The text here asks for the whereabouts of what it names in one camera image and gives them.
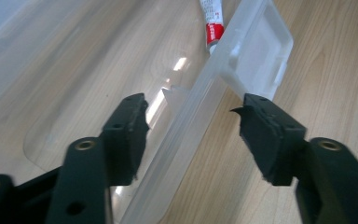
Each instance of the clear plastic container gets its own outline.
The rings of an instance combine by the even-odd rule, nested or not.
[[[61,165],[70,143],[98,135],[121,99],[144,92],[145,154],[138,179],[113,189],[113,203],[116,223],[157,223],[226,83],[240,97],[272,98],[293,45],[270,0],[227,0],[224,15],[207,61],[198,1],[21,6],[0,27],[0,173],[20,183]]]

